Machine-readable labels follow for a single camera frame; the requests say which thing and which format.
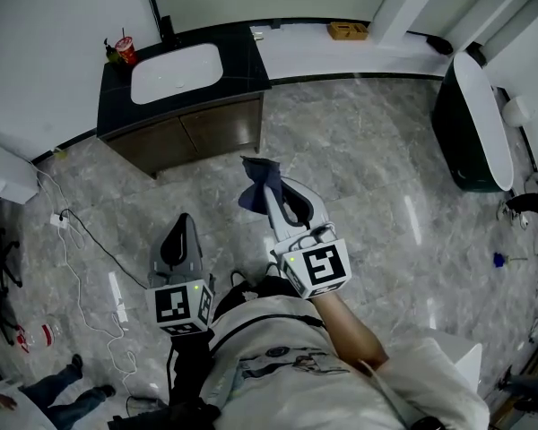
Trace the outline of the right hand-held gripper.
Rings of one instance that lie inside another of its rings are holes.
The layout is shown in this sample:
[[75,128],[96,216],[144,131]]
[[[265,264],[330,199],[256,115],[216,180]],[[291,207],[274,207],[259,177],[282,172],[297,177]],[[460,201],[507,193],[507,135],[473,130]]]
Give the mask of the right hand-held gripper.
[[335,234],[323,199],[292,178],[282,192],[264,186],[267,216],[278,241],[273,255],[303,299],[334,292],[352,277],[347,245]]

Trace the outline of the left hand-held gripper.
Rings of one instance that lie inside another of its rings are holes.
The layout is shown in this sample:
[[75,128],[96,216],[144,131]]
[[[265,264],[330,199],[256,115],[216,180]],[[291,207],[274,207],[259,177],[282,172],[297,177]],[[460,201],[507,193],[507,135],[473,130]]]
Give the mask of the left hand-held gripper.
[[215,277],[161,271],[200,271],[202,258],[195,222],[185,212],[152,244],[153,271],[148,273],[150,287],[145,290],[148,312],[153,322],[172,337],[208,331]]

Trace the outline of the blue wiping cloth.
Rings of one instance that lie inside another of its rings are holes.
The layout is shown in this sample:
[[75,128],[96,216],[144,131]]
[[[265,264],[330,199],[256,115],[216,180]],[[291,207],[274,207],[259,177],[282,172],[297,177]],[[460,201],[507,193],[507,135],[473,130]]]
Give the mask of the blue wiping cloth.
[[267,215],[265,188],[270,188],[276,197],[282,196],[280,163],[270,159],[241,158],[246,175],[253,184],[240,195],[238,204],[247,211]]

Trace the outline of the brown wooden cabinet door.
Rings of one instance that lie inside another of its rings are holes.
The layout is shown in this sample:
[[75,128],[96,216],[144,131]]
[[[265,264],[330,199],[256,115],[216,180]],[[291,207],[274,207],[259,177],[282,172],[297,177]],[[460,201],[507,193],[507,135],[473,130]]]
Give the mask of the brown wooden cabinet door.
[[196,111],[179,118],[200,157],[241,149],[259,152],[262,100],[251,99]]
[[152,178],[162,170],[186,164],[198,156],[177,117],[123,133],[106,140],[106,144]]

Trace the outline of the person's right forearm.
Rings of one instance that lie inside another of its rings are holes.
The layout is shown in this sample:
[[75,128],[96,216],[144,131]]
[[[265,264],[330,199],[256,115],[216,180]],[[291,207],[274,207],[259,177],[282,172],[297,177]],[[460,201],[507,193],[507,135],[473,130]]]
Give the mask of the person's right forearm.
[[389,359],[377,336],[335,292],[313,297],[311,302],[343,362],[364,371],[363,364],[377,370]]

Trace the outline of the person's black-sleeved left forearm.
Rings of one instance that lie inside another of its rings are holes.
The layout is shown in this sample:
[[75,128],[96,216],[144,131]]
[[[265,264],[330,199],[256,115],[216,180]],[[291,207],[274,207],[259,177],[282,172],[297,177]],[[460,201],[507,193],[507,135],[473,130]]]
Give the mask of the person's black-sleeved left forearm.
[[177,405],[197,398],[204,381],[213,368],[213,357],[209,343],[213,330],[179,335],[171,338],[170,354],[177,354],[173,371],[175,378],[170,382],[170,366],[167,363],[169,381],[169,405]]

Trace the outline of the dark wooden vanity cabinet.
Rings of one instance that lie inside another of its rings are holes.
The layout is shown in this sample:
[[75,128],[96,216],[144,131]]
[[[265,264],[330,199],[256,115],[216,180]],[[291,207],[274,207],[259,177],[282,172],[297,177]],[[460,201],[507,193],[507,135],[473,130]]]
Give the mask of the dark wooden vanity cabinet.
[[96,135],[115,153],[155,178],[168,168],[261,146],[265,92],[271,83],[257,43],[245,23],[182,32],[139,51],[141,63],[216,48],[220,79],[203,88],[146,104],[132,98],[134,73],[105,65],[100,86]]

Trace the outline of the black vanity countertop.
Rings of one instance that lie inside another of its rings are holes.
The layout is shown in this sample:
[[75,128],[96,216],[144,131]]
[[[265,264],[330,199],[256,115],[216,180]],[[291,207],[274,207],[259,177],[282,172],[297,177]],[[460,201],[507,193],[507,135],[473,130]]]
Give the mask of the black vanity countertop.
[[214,44],[220,52],[223,75],[214,85],[136,105],[130,98],[132,72],[117,72],[105,64],[100,85],[97,136],[108,139],[129,126],[168,116],[185,108],[270,90],[265,65],[246,23],[224,24],[176,35],[177,47]]

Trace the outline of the plastic bottle red label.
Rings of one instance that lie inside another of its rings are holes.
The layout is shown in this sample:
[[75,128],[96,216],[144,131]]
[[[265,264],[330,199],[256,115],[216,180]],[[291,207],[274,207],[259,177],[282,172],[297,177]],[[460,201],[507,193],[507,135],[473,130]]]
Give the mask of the plastic bottle red label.
[[54,341],[55,334],[47,322],[32,322],[26,327],[16,327],[16,342],[26,354],[50,348]]

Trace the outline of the white sink basin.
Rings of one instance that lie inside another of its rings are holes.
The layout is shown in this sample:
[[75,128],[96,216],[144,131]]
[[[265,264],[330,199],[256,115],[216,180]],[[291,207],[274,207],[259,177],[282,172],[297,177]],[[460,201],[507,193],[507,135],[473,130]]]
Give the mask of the white sink basin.
[[131,100],[145,105],[214,85],[223,76],[219,49],[211,43],[170,51],[132,71]]

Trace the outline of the brown cardboard box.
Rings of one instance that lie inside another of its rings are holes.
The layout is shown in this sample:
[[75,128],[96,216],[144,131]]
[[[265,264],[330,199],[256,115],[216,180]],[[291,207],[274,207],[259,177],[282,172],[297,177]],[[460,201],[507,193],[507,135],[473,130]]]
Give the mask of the brown cardboard box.
[[327,25],[327,32],[336,41],[365,40],[369,32],[360,22],[332,21]]

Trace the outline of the white water dispenser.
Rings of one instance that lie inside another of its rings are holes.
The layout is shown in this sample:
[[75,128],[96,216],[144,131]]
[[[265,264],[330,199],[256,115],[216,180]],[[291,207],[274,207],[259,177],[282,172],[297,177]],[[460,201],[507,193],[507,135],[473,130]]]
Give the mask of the white water dispenser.
[[31,164],[0,147],[0,198],[23,205],[38,193]]

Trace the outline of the green soap pump bottle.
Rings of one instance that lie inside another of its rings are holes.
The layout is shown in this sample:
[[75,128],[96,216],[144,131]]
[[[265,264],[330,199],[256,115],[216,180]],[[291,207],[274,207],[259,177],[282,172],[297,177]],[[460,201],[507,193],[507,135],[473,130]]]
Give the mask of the green soap pump bottle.
[[118,65],[122,62],[121,55],[117,52],[117,50],[112,47],[107,39],[104,39],[104,48],[106,53],[106,58],[108,59],[108,62],[113,65]]

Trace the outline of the black faucet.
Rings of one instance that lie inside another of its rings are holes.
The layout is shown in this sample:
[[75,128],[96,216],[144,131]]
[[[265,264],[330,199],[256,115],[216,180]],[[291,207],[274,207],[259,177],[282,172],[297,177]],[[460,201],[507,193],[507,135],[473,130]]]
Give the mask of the black faucet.
[[159,21],[159,32],[163,44],[172,47],[175,47],[178,44],[178,35],[173,29],[173,24],[169,15],[161,16]]

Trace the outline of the white round fixture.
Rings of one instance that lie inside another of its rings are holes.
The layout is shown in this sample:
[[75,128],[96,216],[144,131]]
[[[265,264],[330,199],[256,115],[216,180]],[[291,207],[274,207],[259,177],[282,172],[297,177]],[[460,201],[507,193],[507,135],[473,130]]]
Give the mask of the white round fixture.
[[534,117],[534,109],[529,106],[526,97],[517,96],[506,103],[501,115],[507,125],[521,127],[528,124]]

